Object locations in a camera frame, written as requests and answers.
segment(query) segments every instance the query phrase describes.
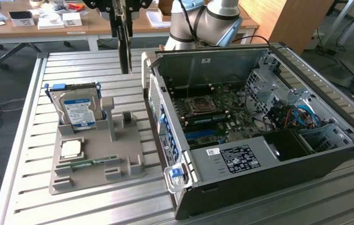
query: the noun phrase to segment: cpu socket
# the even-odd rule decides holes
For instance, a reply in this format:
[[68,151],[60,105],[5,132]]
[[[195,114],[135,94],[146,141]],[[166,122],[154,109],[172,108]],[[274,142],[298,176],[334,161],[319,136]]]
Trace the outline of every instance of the cpu socket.
[[216,111],[216,105],[210,96],[188,98],[192,114],[212,113]]

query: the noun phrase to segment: warning label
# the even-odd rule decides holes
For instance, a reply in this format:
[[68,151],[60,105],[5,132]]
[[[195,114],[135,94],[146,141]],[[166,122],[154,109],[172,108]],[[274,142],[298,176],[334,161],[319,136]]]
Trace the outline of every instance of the warning label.
[[220,150],[220,154],[231,173],[238,173],[260,166],[248,145]]
[[93,112],[89,110],[89,99],[77,99],[64,101],[69,122],[81,129],[95,124]]

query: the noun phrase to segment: green circuit board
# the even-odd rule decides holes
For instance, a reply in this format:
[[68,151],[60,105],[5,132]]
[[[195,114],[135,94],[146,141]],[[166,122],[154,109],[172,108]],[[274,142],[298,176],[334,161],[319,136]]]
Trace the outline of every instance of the green circuit board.
[[[180,124],[191,149],[251,138],[260,131],[254,124],[252,115],[240,104],[242,100],[238,95],[239,89],[234,89],[227,84],[220,84],[214,86],[214,88],[211,95],[172,99],[178,116],[182,118]],[[202,114],[199,112],[198,115],[198,112],[194,110],[195,105],[192,105],[192,102],[196,100],[207,103],[207,107],[202,107],[200,110],[214,110],[214,112],[204,112]],[[208,118],[214,117],[211,113],[216,112],[226,113],[226,118],[223,118],[222,121],[211,121],[200,124],[190,123],[192,125],[187,125],[186,121],[190,120],[184,118],[190,115],[195,115],[196,113],[196,117],[199,117],[196,121],[206,121],[210,120]],[[191,134],[198,134],[200,132],[211,134],[190,138]]]

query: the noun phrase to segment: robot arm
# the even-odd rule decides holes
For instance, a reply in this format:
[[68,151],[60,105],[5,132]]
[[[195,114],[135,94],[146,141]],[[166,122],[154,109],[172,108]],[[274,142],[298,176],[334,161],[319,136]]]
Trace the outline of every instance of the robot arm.
[[[112,37],[118,38],[122,73],[130,74],[132,20],[138,18],[139,9],[148,8],[152,0],[83,1],[88,8],[99,9],[101,17],[108,15]],[[196,48],[199,40],[222,47],[231,44],[242,23],[238,0],[212,0],[207,6],[204,0],[174,0],[171,13],[166,50]]]
[[199,40],[220,47],[231,44],[243,20],[238,0],[212,0],[207,6],[203,0],[174,0],[171,13],[170,38],[164,50],[194,49]]
[[103,17],[108,14],[112,37],[118,38],[122,73],[131,72],[130,37],[132,20],[138,18],[140,8],[148,8],[152,0],[83,0],[87,7],[97,8]]

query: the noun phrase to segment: white box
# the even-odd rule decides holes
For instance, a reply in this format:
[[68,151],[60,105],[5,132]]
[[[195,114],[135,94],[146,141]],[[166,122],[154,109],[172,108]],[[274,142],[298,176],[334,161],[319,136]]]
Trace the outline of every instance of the white box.
[[31,12],[9,12],[15,27],[33,26],[33,19]]
[[37,27],[39,27],[39,30],[44,30],[44,29],[53,29],[53,28],[64,28],[64,25],[63,25],[61,20],[59,20],[57,23],[51,23],[47,20],[39,19]]
[[83,26],[79,13],[64,13],[63,14],[63,24],[65,27]]

